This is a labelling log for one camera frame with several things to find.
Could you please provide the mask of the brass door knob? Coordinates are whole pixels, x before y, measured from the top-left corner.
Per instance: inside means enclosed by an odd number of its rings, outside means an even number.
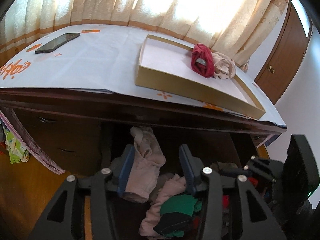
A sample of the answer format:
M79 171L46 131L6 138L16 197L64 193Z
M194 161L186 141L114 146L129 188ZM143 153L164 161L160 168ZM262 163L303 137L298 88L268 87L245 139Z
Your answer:
M272 74L275 73L275 69L274 69L272 66L269 66L269 67L268 67L268 71L269 71L270 73L272 73Z

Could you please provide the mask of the green patterned hanging cloth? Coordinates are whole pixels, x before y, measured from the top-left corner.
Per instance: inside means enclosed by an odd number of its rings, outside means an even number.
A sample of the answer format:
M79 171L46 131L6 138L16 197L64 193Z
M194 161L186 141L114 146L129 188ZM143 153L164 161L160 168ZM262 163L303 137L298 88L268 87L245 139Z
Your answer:
M26 163L29 160L29 152L25 146L6 128L3 128L6 149L9 151L10 163Z

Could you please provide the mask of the brown wooden door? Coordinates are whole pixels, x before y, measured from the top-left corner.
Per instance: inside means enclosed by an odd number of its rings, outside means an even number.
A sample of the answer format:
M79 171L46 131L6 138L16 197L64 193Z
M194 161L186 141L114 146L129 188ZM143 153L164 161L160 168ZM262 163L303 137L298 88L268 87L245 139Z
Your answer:
M299 0L290 0L285 19L270 55L255 83L276 104L297 74L312 35L312 22ZM268 71L272 66L275 73Z

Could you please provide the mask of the black smartphone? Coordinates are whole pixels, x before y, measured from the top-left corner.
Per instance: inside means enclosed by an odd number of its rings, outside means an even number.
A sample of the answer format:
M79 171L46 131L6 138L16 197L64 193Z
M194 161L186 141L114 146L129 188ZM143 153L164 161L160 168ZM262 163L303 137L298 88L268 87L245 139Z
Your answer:
M35 50L35 54L43 54L43 53L51 53L64 44L78 38L80 36L80 33L65 33L62 34L53 40L49 41L48 43L40 46L40 48Z

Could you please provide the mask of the green black underwear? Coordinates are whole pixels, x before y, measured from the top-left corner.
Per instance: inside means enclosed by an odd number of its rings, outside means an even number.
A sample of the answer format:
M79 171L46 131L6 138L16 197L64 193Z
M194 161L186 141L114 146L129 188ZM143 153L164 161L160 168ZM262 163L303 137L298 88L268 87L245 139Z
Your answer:
M165 238L183 237L200 225L202 201L189 194L179 194L166 200L160 209L160 220L153 230Z

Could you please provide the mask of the dark red underwear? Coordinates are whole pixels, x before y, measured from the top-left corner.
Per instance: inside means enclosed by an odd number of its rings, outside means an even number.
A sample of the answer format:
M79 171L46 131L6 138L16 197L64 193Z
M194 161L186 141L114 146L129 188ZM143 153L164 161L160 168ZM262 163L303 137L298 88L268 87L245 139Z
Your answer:
M191 68L203 77L210 78L214 76L215 66L212 52L206 45L198 43L194 46L191 55Z

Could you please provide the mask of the white orange-print table cover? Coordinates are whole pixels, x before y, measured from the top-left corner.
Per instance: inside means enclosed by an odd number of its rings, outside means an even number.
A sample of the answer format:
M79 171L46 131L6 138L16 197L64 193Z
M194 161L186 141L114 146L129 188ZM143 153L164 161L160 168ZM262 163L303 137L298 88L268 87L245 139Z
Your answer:
M35 50L65 33L80 36L51 53L35 54ZM148 35L163 37L193 49L193 45L150 31L116 25L72 25L45 35L23 49L1 66L2 88L70 88L91 92L115 92L164 102L209 107L243 118L249 116L161 90L137 86L136 71L140 50ZM241 70L244 81L264 107L266 113L258 121L285 127L280 114L253 80Z

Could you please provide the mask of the pink striped hanging cloth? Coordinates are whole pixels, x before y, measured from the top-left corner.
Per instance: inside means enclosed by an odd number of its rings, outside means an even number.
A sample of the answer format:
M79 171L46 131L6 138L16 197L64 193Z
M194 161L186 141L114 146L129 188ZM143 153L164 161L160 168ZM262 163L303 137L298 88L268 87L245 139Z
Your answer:
M65 170L53 161L27 132L12 108L1 107L1 121L13 133L14 137L22 143L24 148L37 159L44 167L55 174L63 174Z

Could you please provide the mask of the beige lace underwear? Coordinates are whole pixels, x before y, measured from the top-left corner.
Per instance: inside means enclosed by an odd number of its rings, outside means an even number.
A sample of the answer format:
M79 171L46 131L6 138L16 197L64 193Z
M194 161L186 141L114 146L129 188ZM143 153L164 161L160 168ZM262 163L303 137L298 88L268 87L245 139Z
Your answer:
M214 64L214 78L220 80L232 79L236 74L235 62L225 54L212 53L213 64Z

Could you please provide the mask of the light pink underwear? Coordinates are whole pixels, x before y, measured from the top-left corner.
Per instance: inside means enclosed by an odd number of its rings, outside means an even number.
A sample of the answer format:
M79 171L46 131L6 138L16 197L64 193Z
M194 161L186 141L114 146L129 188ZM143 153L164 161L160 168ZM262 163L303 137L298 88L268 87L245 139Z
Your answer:
M132 127L130 133L134 138L135 158L122 198L144 203L156 187L166 159L151 128Z

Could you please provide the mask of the dark wooden dresser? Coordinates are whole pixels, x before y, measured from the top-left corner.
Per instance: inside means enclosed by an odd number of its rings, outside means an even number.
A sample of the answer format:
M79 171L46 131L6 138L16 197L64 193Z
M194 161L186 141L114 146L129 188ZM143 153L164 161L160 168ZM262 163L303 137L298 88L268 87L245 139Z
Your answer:
M132 127L149 127L166 162L162 172L184 176L179 149L187 144L204 164L208 186L200 225L187 239L220 239L223 198L230 197L231 239L284 239L278 222L251 184L245 170L220 175L213 161L244 166L255 156L252 135L283 129L209 107L120 94L68 89L3 88L1 107L14 110L40 148L65 170L59 175L31 155L31 162L1 165L1 220L9 232L1 239L84 239L85 198L91 198L94 239L140 239L145 204L135 204L107 189L112 161L134 146Z

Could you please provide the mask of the gold cardboard tray box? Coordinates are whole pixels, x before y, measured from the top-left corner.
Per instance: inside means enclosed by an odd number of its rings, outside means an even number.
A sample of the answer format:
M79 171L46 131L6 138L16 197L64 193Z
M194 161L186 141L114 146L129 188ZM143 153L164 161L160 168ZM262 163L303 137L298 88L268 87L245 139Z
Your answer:
M219 80L194 72L190 66L191 53L189 46L148 35L140 50L135 84L210 103L254 119L266 113L239 76Z

